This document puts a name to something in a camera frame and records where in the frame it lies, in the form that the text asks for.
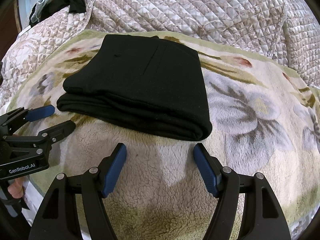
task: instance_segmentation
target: bed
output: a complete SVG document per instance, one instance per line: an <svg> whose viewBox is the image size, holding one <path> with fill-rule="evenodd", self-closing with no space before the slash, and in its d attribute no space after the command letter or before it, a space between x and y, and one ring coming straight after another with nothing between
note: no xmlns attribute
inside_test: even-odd
<svg viewBox="0 0 320 240"><path fill-rule="evenodd" d="M232 134L225 116L212 114L215 131L205 143L207 148L212 149L211 155L219 155L224 164L230 165L237 172L253 174L262 171L270 178L270 184L274 187L286 215L292 239L297 239L310 223L320 203L317 165L319 24L305 1L85 2L86 13L69 14L69 8L64 8L23 34L11 46L3 59L4 82L0 88L0 106L5 106L3 110L6 110L6 107L8 110L18 106L37 107L47 104L48 100L54 105L63 93L63 78L85 65L95 55L106 33L158 35L160 38L191 46L199 52L209 104L212 100L212 113L215 113L215 103L219 100L227 102L226 105L233 104L235 96L232 97L228 91L233 91L237 96L240 96L240 91L245 91L243 94L248 107L254 108L250 102L255 102L257 98L261 98L262 105L266 107L267 112L264 115L258 110L255 112L257 120L265 127L271 125L274 131L272 134L277 140L275 143L265 144L262 156L259 155L260 152L249 157L239 157L235 152L228 151L227 145L233 145L233 136L245 135L248 132ZM43 94L39 93L39 87L44 91ZM102 156L111 153L101 153L98 148L103 146L111 150L116 140L121 140L131 149L129 153L132 164L127 164L127 172L121 175L121 182L115 193L105 203L108 213L113 214L110 220L115 230L125 229L122 234L130 232L132 239L201 238L214 207L191 205L199 196L208 205L210 195L205 193L199 174L192 166L188 150L190 144L135 134L97 120L63 113L57 113L54 120L48 119L36 126L28 126L20 133L36 134L39 130L66 118L74 119L79 127L78 131L60 147L53 149L56 154L50 160L49 170L30 176L31 182L26 182L25 198L31 209L26 216L30 222L57 173L63 171L67 175L74 175L83 172L99 163ZM98 142L83 136L92 134L92 128L88 126L100 129L101 139ZM273 138L266 130L262 128L261 136ZM257 145L263 141L261 138L257 139ZM75 152L81 153L80 156L83 157L79 158L79 163L75 162ZM85 162L88 154L96 158ZM141 159L136 158L136 154L140 155ZM147 165L140 163L142 160L145 160ZM141 170L145 169L146 177L135 170L135 167L139 166ZM142 180L141 183L134 184L130 178ZM154 188L151 190L152 187L143 179L154 181ZM135 195L127 196L130 185L136 187ZM195 192L200 193L190 191L187 185L196 187ZM142 186L146 187L145 195L140 192ZM173 192L180 190L183 194L177 198L172 197ZM166 200L170 200L172 206L166 207ZM241 205L235 223L234 238L240 218ZM161 224L162 227L155 227L155 224Z"/></svg>

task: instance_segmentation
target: gray leaf print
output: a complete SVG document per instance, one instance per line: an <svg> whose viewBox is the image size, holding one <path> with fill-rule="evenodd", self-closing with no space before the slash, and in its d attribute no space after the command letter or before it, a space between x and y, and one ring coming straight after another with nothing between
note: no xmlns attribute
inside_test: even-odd
<svg viewBox="0 0 320 240"><path fill-rule="evenodd" d="M320 127L316 120L316 114L308 107L295 105L294 113L305 122L305 127L302 131L302 148L307 151L318 149L320 152Z"/></svg>
<svg viewBox="0 0 320 240"><path fill-rule="evenodd" d="M30 95L38 96L44 95L45 93L49 92L53 88L54 82L54 73L49 72L46 75L43 75L41 79L35 84L30 91Z"/></svg>
<svg viewBox="0 0 320 240"><path fill-rule="evenodd" d="M292 150L284 127L276 120L279 107L264 93L247 92L236 81L210 73L205 82L210 119L225 133L227 165L236 172L253 174L264 167L275 150Z"/></svg>

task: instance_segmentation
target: black clothing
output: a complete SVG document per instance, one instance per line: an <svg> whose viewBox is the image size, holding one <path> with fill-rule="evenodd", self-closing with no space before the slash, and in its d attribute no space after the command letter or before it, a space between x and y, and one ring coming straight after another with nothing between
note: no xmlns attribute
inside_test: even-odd
<svg viewBox="0 0 320 240"><path fill-rule="evenodd" d="M198 53L180 43L108 34L63 88L60 111L179 140L200 141L212 131Z"/></svg>
<svg viewBox="0 0 320 240"><path fill-rule="evenodd" d="M33 7L32 12L29 17L29 24L31 27L37 25L43 20L49 18L56 12L70 5L70 13L84 13L86 12L84 0L52 0L50 3L46 4L41 11L41 17L39 21L31 22L31 17L35 13L36 5Z"/></svg>

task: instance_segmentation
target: light blue fabric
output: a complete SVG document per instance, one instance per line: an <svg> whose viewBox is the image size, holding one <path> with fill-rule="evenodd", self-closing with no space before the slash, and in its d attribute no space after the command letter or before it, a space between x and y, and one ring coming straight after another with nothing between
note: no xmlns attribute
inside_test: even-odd
<svg viewBox="0 0 320 240"><path fill-rule="evenodd" d="M35 12L31 16L32 23L35 23L40 20L42 10L43 10L44 6L49 2L50 2L50 0L38 0L37 1Z"/></svg>

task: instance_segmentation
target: floral blanket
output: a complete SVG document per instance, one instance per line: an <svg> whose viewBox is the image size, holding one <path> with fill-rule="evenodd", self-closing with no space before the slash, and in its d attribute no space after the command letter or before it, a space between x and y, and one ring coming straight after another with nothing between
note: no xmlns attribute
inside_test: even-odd
<svg viewBox="0 0 320 240"><path fill-rule="evenodd" d="M64 93L64 79L95 56L105 35L85 30L59 47L23 83L8 111L20 106L56 106ZM178 33L130 35L157 35L198 51L213 126L202 143L210 155L238 173L265 174L295 239L302 230L297 225L307 226L320 203L318 90L312 88L313 93L294 70L259 54ZM217 201L206 191L193 161L196 142L144 134L58 110L19 133L35 135L69 119L76 123L76 130L54 145L50 168L30 176L41 195L58 173L83 173L123 142L127 160L113 194L104 200L118 239L203 238ZM26 198L32 205L33 199ZM237 238L243 207L244 196L240 196L231 239ZM81 206L79 212L86 231Z"/></svg>

